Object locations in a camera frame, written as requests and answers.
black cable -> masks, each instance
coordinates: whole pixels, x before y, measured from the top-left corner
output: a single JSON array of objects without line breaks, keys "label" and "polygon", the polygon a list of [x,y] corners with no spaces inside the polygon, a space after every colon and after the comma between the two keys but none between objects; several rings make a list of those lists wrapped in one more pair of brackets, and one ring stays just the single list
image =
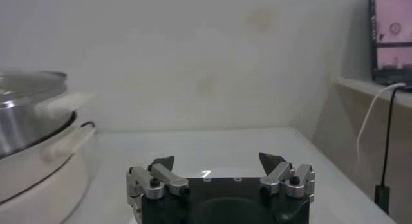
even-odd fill
[{"label": "black cable", "polygon": [[391,122],[392,122],[392,112],[393,112],[393,102],[395,101],[395,95],[397,91],[403,87],[395,88],[392,92],[391,102],[389,104],[389,115],[388,115],[388,127],[386,129],[386,147],[385,147],[385,159],[384,167],[382,170],[382,180],[380,181],[381,186],[385,186],[385,176],[386,176],[386,167],[388,166],[388,153],[389,153],[389,139],[391,135]]}]

white pot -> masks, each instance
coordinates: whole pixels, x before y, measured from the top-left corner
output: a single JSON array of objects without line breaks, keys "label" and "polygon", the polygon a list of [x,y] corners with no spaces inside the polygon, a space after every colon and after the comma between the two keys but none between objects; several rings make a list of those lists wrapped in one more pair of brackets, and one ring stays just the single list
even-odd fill
[{"label": "white pot", "polygon": [[0,204],[0,223],[62,223],[82,199],[87,186],[83,157],[75,154],[41,183]]},{"label": "white pot", "polygon": [[40,144],[1,159],[0,205],[51,176],[90,140],[94,132],[91,124],[69,126]]}]

white cable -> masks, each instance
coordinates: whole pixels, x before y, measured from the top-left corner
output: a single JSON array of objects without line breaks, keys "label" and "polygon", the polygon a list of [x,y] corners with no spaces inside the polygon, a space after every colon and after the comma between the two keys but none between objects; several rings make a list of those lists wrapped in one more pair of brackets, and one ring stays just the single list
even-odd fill
[{"label": "white cable", "polygon": [[389,85],[389,86],[387,86],[386,88],[380,90],[380,91],[375,95],[375,97],[373,97],[373,100],[372,100],[372,102],[371,102],[371,105],[369,106],[368,112],[366,113],[365,119],[363,120],[362,127],[360,128],[360,131],[359,131],[359,134],[358,134],[358,138],[356,139],[356,157],[357,157],[357,161],[358,161],[358,162],[359,162],[359,159],[360,159],[360,157],[361,157],[361,152],[360,152],[360,140],[361,140],[361,136],[362,136],[362,134],[363,134],[363,131],[365,130],[366,122],[368,121],[368,118],[369,118],[370,113],[371,113],[371,111],[372,111],[373,105],[375,105],[376,100],[379,98],[379,96],[380,96],[383,92],[385,92],[385,91],[387,91],[387,90],[389,90],[389,89],[392,89],[392,88],[399,88],[399,87],[404,87],[404,86],[406,86],[406,84],[404,84],[403,82]]}]

wall stain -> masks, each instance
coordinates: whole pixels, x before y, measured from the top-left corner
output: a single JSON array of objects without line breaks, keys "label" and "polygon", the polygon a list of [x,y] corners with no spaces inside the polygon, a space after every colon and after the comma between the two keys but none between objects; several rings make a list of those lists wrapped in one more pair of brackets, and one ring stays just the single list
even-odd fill
[{"label": "wall stain", "polygon": [[266,33],[272,27],[275,13],[271,7],[259,8],[248,14],[245,20],[246,28],[258,33]]},{"label": "wall stain", "polygon": [[216,91],[216,85],[218,83],[218,76],[215,73],[210,73],[201,81],[198,82],[196,92],[199,96],[207,96],[213,94]]}]

stainless steel pot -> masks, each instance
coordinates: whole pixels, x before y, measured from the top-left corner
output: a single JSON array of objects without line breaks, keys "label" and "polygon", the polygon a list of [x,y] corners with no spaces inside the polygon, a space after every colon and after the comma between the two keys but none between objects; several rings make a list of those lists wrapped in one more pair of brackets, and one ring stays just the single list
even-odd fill
[{"label": "stainless steel pot", "polygon": [[43,102],[64,93],[65,80],[59,72],[0,73],[0,159],[62,129],[72,111],[45,113]]}]

